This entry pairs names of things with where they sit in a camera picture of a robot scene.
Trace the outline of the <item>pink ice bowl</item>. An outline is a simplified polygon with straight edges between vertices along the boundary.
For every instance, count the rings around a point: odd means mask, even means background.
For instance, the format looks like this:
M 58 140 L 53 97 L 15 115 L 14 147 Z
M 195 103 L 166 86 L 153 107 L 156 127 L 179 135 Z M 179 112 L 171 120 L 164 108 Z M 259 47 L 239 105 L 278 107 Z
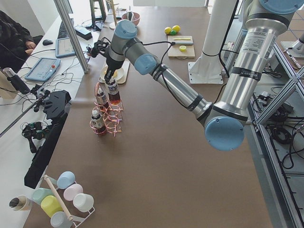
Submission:
M 128 20 L 127 13 L 123 14 L 121 18 Z M 134 23 L 135 25 L 138 25 L 140 22 L 140 14 L 133 12 L 133 20 L 131 22 Z

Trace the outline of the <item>green lime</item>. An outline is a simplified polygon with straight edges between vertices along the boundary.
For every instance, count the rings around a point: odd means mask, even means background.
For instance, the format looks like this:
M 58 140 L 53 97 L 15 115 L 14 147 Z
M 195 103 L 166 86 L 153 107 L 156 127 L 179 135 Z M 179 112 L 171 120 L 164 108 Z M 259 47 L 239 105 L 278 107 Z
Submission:
M 170 32 L 170 35 L 171 36 L 175 36 L 177 34 L 177 32 L 175 31 L 175 30 L 172 30 L 171 32 Z

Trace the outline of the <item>computer mouse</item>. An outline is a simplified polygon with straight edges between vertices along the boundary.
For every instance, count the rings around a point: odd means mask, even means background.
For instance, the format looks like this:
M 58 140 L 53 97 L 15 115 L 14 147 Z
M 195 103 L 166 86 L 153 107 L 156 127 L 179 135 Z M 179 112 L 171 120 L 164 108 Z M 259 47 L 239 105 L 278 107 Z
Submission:
M 50 40 L 50 39 L 45 39 L 45 40 L 43 40 L 42 44 L 43 44 L 44 46 L 48 46 L 48 45 L 53 44 L 53 41 Z

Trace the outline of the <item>steel ice scoop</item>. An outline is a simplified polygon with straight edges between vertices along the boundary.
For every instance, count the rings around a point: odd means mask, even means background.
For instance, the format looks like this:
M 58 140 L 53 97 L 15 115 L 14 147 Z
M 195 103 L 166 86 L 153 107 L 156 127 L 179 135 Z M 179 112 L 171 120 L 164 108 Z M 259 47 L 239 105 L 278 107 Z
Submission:
M 131 10 L 131 7 L 129 7 L 129 10 L 127 11 L 127 19 L 130 21 L 133 20 L 133 12 Z

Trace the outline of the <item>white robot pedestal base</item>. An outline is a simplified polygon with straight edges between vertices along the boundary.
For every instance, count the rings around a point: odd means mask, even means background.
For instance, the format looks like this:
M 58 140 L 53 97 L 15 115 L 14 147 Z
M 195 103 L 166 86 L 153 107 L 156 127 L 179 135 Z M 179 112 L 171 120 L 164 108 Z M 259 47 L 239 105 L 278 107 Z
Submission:
M 211 12 L 201 56 L 188 63 L 191 84 L 222 84 L 220 52 L 230 21 L 238 6 L 237 0 L 216 0 Z

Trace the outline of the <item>yellow cup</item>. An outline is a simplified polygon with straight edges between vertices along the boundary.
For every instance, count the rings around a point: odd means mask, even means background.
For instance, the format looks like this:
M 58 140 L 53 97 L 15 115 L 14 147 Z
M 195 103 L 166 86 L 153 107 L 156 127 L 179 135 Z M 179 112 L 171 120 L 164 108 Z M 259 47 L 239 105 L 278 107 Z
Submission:
M 51 218 L 56 212 L 63 211 L 57 198 L 53 195 L 46 196 L 41 204 L 43 211 Z

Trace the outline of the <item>seated person in black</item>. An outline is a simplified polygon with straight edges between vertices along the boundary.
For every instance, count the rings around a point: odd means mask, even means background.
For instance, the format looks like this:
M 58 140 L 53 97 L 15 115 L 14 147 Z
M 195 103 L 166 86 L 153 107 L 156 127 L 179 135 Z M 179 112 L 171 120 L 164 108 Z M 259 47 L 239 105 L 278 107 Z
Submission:
M 31 36 L 29 30 L 0 12 L 0 67 L 18 72 L 43 38 Z

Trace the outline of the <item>mint green cup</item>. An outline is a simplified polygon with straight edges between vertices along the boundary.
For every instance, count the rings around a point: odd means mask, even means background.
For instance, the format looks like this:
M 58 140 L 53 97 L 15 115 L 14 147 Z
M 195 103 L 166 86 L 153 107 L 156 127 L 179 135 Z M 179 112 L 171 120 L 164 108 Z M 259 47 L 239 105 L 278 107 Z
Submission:
M 54 195 L 51 189 L 38 188 L 34 190 L 31 195 L 31 198 L 36 204 L 41 205 L 42 200 L 49 195 Z

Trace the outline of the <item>pink cup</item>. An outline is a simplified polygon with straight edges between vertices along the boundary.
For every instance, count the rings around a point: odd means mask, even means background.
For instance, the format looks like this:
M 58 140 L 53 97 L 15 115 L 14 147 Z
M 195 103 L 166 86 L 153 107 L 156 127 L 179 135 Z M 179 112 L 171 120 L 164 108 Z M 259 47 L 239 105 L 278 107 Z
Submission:
M 63 196 L 65 200 L 72 201 L 79 193 L 83 193 L 83 187 L 78 183 L 74 183 L 64 190 Z

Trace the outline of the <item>half lemon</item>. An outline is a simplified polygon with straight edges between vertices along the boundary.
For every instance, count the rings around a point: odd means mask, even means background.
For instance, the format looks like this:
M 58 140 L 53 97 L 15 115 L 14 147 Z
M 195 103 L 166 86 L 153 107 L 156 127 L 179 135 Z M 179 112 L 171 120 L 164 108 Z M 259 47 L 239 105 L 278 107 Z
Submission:
M 182 46 L 179 47 L 179 50 L 180 50 L 181 52 L 186 51 L 186 49 L 187 49 L 187 47 L 184 46 L 184 45 L 182 45 Z

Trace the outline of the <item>tea bottle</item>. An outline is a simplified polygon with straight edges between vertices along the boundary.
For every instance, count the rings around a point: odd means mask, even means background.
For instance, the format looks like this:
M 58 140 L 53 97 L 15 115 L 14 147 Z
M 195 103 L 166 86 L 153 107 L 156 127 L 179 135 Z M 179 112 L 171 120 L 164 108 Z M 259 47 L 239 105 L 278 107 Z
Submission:
M 97 89 L 96 101 L 101 108 L 107 109 L 109 107 L 107 97 L 100 87 Z
M 110 82 L 106 83 L 106 89 L 109 96 L 109 101 L 113 105 L 117 105 L 121 102 L 118 84 L 115 79 L 111 80 Z
M 96 134 L 98 135 L 106 134 L 106 126 L 104 124 L 102 115 L 97 110 L 92 111 L 91 122 L 92 122 L 93 130 Z

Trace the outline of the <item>blue teach pendant far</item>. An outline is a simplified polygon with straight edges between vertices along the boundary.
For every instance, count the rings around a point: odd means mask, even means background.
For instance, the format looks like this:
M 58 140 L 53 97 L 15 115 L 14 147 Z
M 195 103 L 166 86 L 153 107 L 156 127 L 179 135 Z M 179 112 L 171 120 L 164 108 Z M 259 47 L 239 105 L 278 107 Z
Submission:
M 73 49 L 70 38 L 60 38 L 56 40 L 55 45 L 55 57 L 63 58 L 74 56 L 76 53 Z

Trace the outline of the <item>whole lemon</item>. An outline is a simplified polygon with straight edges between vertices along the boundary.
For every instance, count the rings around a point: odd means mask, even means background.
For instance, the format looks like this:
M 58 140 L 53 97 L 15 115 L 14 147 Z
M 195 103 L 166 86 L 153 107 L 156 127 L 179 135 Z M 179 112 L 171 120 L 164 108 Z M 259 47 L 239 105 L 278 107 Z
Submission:
M 171 30 L 172 30 L 171 27 L 166 27 L 166 28 L 164 29 L 164 32 L 165 32 L 165 34 L 168 35 L 168 34 L 170 34 Z
M 179 25 L 175 25 L 172 27 L 172 30 L 174 30 L 176 33 L 178 33 L 180 31 L 180 26 Z

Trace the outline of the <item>cream rabbit tray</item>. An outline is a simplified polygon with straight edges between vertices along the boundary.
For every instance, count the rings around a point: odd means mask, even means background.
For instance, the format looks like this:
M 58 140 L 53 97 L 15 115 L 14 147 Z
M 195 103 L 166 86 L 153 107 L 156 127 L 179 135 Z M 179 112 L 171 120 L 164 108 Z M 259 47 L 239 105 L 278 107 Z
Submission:
M 120 80 L 116 81 L 118 84 L 123 84 L 123 83 L 126 82 L 127 74 L 128 74 L 128 70 L 129 70 L 129 65 L 130 65 L 130 61 L 128 59 L 126 59 L 124 61 L 124 63 L 123 63 L 123 66 L 121 67 L 124 70 L 124 75 L 123 75 L 123 77 Z

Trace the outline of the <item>black keyboard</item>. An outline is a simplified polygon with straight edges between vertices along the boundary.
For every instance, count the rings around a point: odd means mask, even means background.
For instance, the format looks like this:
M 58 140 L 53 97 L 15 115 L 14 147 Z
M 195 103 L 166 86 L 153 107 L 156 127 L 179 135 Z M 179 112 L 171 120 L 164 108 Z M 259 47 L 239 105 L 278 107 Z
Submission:
M 57 39 L 68 38 L 68 37 L 69 37 L 69 35 L 67 33 L 65 25 L 64 25 L 63 22 L 61 22 L 61 24 L 59 26 L 59 31 L 58 31 Z

